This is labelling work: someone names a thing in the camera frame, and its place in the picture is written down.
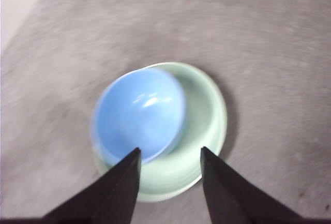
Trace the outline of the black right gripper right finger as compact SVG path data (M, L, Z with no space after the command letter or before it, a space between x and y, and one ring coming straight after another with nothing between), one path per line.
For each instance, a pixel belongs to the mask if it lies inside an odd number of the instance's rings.
M330 223L307 218L251 184L207 147L201 148L203 191L212 223Z

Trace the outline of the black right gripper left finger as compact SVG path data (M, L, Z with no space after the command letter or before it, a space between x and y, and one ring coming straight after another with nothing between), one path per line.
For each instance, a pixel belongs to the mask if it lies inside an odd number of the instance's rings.
M46 215L1 223L131 223L139 191L141 151L135 148L102 177Z

